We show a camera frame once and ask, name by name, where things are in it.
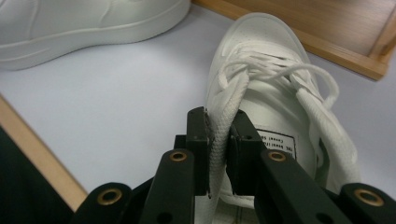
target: shoe upper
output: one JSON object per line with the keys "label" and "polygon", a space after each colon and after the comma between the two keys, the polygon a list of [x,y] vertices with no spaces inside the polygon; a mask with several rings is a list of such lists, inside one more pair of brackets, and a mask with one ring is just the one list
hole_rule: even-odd
{"label": "shoe upper", "polygon": [[[330,90],[325,98],[318,91],[316,75]],[[283,21],[263,13],[236,21],[219,44],[210,69],[206,107],[215,136],[210,155],[215,200],[197,204],[201,217],[209,214],[202,223],[213,217],[210,209],[217,196],[226,203],[254,207],[253,197],[233,195],[224,176],[228,131],[238,109],[247,113],[263,139],[274,136],[284,142],[280,146],[264,141],[269,149],[292,148],[292,156],[321,186],[338,192],[345,183],[359,181],[356,148],[331,111],[337,96],[331,75],[309,63]]]}
{"label": "shoe upper", "polygon": [[0,45],[76,30],[128,25],[166,12],[180,0],[1,0]]}

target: black plastic part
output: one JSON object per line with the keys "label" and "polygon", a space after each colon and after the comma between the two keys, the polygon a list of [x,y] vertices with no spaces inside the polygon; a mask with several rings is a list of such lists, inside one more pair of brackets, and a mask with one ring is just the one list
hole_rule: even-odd
{"label": "black plastic part", "polygon": [[122,223],[138,223],[143,213],[146,199],[149,195],[152,180],[153,178],[132,190],[132,199],[129,202],[128,209],[124,213],[124,219]]}
{"label": "black plastic part", "polygon": [[210,131],[203,107],[189,111],[187,116],[186,148],[195,158],[195,195],[206,195],[209,191]]}
{"label": "black plastic part", "polygon": [[[282,223],[351,223],[288,153],[264,150],[257,165],[261,181],[255,204],[260,210],[275,204]],[[261,223],[271,223],[262,211],[257,215]]]}
{"label": "black plastic part", "polygon": [[227,175],[237,195],[254,195],[257,171],[254,161],[265,149],[262,138],[248,115],[239,110],[230,129],[227,150]]}
{"label": "black plastic part", "polygon": [[185,149],[163,154],[140,224],[189,224],[194,218],[194,156]]}
{"label": "black plastic part", "polygon": [[104,184],[91,192],[74,214],[70,224],[123,224],[132,199],[131,189],[123,184]]}
{"label": "black plastic part", "polygon": [[186,148],[186,137],[186,134],[176,135],[174,148]]}
{"label": "black plastic part", "polygon": [[73,214],[0,127],[0,223],[65,224]]}
{"label": "black plastic part", "polygon": [[337,203],[354,223],[396,223],[396,202],[383,191],[365,184],[347,184]]}

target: white shoelace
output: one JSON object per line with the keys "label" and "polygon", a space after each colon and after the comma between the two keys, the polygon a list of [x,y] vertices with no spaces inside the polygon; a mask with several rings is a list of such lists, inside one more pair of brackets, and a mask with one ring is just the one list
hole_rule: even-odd
{"label": "white shoelace", "polygon": [[[297,73],[297,71],[302,70],[323,78],[329,90],[329,94],[325,99],[322,98],[317,89],[317,84],[312,81],[311,76],[301,76],[301,73]],[[261,43],[247,42],[236,45],[226,59],[226,63],[219,69],[220,87],[225,90],[229,85],[229,80],[242,71],[246,71],[249,81],[259,80],[269,82],[274,79],[280,79],[284,84],[297,91],[304,89],[310,93],[304,96],[310,96],[309,98],[316,99],[307,100],[310,105],[318,106],[318,101],[321,102],[319,104],[320,116],[325,117],[331,123],[338,123],[335,117],[329,116],[331,113],[327,113],[339,95],[338,85],[333,77],[322,68],[309,63],[299,63],[292,58],[273,55],[268,53],[265,46]],[[312,125],[310,132],[314,134],[316,132],[316,130],[313,130]],[[339,135],[343,134],[344,130],[339,130]],[[314,149],[317,152],[318,167],[320,167],[323,164],[323,152],[319,147],[314,147]]]}
{"label": "white shoelace", "polygon": [[247,69],[250,80],[270,81],[295,73],[298,70],[307,70],[323,78],[329,88],[329,95],[322,100],[318,90],[306,83],[302,78],[295,76],[291,83],[296,89],[305,88],[308,92],[322,101],[323,106],[330,109],[339,95],[338,85],[327,71],[309,63],[298,63],[293,59],[268,54],[257,43],[241,43],[236,45],[229,54],[226,62],[219,70],[219,85],[225,90],[228,80],[240,71]]}

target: wooden frame edge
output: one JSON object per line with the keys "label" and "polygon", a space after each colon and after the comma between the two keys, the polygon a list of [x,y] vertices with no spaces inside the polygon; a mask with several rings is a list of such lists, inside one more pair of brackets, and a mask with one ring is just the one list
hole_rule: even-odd
{"label": "wooden frame edge", "polygon": [[0,94],[0,126],[47,179],[66,204],[76,211],[87,192]]}
{"label": "wooden frame edge", "polygon": [[[223,0],[192,0],[192,2],[233,20],[236,20],[250,12]],[[359,53],[351,50],[341,48],[329,41],[299,30],[293,29],[293,31],[299,37],[307,51],[333,63],[344,66],[354,72],[372,78],[373,80],[379,80],[388,71],[389,55],[392,53],[392,50],[389,52],[387,57],[381,57],[380,59],[371,58],[360,55]]]}
{"label": "wooden frame edge", "polygon": [[396,7],[388,17],[387,23],[375,41],[369,57],[377,60],[387,59],[396,45]]}

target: shoe label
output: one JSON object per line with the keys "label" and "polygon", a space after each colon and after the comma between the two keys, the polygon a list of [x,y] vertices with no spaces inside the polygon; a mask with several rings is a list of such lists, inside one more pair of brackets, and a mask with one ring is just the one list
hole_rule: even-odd
{"label": "shoe label", "polygon": [[297,158],[297,138],[293,135],[270,131],[256,126],[257,132],[268,149],[277,149],[289,153],[295,160]]}

